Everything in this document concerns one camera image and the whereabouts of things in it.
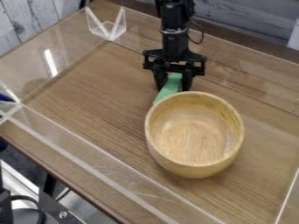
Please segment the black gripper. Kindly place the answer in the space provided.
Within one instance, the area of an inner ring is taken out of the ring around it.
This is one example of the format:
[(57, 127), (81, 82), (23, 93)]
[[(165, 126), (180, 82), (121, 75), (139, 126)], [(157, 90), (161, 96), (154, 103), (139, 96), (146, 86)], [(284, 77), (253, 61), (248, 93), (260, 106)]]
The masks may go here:
[(169, 81), (169, 73), (182, 74), (182, 90), (189, 91), (194, 76), (206, 73), (208, 57), (190, 50), (189, 29), (161, 30), (164, 48), (145, 50), (143, 68), (154, 70), (154, 81), (158, 90), (162, 90)]

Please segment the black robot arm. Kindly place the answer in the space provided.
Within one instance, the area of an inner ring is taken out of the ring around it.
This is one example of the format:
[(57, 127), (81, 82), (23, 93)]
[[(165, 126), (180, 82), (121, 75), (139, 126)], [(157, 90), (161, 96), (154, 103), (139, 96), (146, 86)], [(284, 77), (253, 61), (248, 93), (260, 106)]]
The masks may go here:
[(196, 76), (206, 74), (208, 57), (190, 49), (189, 22), (196, 14), (194, 0), (155, 0), (157, 13), (162, 19), (164, 48), (145, 50), (143, 69), (154, 73), (158, 89), (169, 81), (169, 73), (182, 75), (182, 90), (189, 91)]

